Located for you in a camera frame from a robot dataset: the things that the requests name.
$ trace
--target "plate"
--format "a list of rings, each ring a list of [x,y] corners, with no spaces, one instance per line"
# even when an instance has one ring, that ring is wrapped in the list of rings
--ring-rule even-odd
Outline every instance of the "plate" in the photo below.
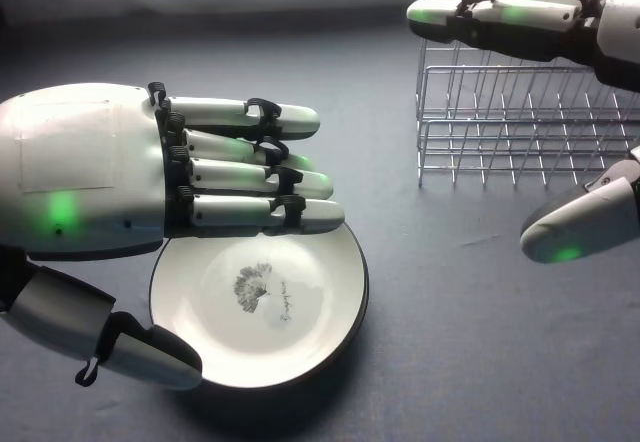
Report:
[[[153,322],[200,354],[205,380],[255,389],[338,355],[364,318],[369,275],[345,224],[320,235],[170,240],[150,291]]]

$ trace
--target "metal dish rack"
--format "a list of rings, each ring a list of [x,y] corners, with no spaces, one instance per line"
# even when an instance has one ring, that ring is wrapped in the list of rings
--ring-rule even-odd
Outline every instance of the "metal dish rack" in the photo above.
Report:
[[[423,40],[416,85],[418,183],[426,171],[581,183],[640,140],[640,98],[564,59],[537,63]]]

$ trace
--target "wire grid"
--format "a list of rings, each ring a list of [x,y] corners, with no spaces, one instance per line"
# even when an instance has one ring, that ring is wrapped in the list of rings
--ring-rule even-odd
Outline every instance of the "wire grid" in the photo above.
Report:
[[[536,63],[423,40],[416,84],[418,180],[425,171],[584,182],[640,140],[638,94],[564,59]]]

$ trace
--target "gray tablecloth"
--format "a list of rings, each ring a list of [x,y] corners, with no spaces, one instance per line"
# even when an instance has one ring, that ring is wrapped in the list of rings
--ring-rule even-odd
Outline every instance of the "gray tablecloth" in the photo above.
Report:
[[[82,389],[77,362],[2,324],[0,440],[637,440],[638,245],[539,266],[518,246],[522,220],[548,197],[538,180],[514,190],[496,177],[483,189],[479,179],[453,187],[449,175],[428,175],[418,190],[418,39],[400,11],[315,17],[275,28],[256,19],[220,30],[208,21],[51,27],[0,56],[2,99],[72,82],[162,80],[172,94],[315,108],[322,129],[292,145],[333,177],[371,276],[355,343],[284,391],[171,393],[107,371]],[[54,266],[148,323],[154,261]]]

